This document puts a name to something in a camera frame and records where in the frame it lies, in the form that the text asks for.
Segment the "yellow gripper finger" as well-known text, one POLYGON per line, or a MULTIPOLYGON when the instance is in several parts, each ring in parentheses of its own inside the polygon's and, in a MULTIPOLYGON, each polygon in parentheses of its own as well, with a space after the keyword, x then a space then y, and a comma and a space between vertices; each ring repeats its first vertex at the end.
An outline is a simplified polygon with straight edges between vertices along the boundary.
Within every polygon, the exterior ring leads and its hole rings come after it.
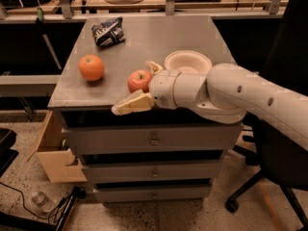
POLYGON ((136 90, 114 104, 112 112, 116 116, 124 116, 131 113, 149 111, 154 105, 155 103, 149 92, 136 90))
POLYGON ((161 65, 155 62, 152 62, 152 61, 147 61, 145 65, 150 70, 152 75, 156 75, 157 73, 159 73, 160 71, 164 69, 161 65))

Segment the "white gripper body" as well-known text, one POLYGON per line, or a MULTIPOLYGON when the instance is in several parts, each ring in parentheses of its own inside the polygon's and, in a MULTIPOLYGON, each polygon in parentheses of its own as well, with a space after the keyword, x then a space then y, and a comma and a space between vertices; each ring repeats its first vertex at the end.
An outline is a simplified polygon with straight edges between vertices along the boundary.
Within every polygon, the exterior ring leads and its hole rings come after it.
POLYGON ((154 103, 163 109, 174 110, 177 108, 174 101, 173 89, 177 77, 181 74, 179 70, 161 70, 150 81, 149 92, 154 103))

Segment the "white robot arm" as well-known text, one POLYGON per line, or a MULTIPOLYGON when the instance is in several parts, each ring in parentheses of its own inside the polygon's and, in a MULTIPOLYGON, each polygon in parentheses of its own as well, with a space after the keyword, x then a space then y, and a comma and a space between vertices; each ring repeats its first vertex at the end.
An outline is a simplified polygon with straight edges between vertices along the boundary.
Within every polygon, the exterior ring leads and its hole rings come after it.
POLYGON ((123 116, 154 106, 186 108, 224 124, 250 113, 308 149, 308 97, 235 64, 217 64, 205 75, 161 70, 150 81, 149 92, 131 93, 112 112, 123 116))

